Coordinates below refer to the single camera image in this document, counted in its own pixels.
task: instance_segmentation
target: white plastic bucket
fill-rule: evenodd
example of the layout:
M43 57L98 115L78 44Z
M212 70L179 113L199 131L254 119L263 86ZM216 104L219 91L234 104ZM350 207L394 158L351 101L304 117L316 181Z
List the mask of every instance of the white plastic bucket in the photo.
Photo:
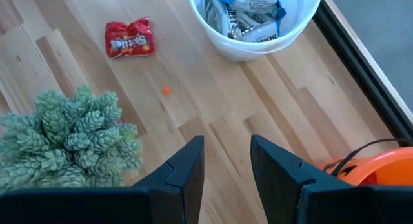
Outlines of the white plastic bucket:
M189 0L192 11L218 51L234 61L250 61L290 45L312 19L321 0L280 0L287 11L281 21L280 37L264 43L246 43L223 36L201 17L197 7L201 0Z

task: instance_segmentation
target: red candy wrapper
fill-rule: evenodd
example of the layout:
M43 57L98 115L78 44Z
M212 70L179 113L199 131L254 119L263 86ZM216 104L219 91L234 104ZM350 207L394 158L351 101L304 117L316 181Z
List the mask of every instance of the red candy wrapper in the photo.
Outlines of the red candy wrapper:
M110 59L121 55L148 56L155 52L154 37L150 30L149 17L130 25L112 21L106 25L106 53Z

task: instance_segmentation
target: succulent plant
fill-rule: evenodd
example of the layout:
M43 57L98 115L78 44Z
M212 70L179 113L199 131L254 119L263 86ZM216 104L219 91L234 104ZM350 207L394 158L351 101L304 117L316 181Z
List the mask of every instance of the succulent plant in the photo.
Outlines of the succulent plant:
M1 119L0 188L121 186L122 171L142 165L137 128L119 124L121 113L114 92L41 92L34 114Z

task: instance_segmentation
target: floor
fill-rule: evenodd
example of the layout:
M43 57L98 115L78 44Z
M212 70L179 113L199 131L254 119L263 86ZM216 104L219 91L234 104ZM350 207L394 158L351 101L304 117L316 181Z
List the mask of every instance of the floor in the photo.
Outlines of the floor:
M313 22L284 51L238 64L214 50L187 4L0 0L1 112L31 112L45 89L71 96L88 83L97 94L117 92L123 121L138 125L143 142L144 167L126 175L130 184L205 135L200 223L266 223L250 167L251 134L314 164L391 137ZM109 60L106 23L147 15L156 54Z
M413 0L333 0L413 110Z

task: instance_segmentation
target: orange pumpkin bucket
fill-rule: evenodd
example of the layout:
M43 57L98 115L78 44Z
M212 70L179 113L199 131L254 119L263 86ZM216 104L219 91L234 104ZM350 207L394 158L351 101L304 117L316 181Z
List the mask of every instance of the orange pumpkin bucket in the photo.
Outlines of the orange pumpkin bucket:
M355 186L359 185L413 185L413 147L397 148L368 158L353 158L369 143L343 159L333 159L317 167L326 173Z

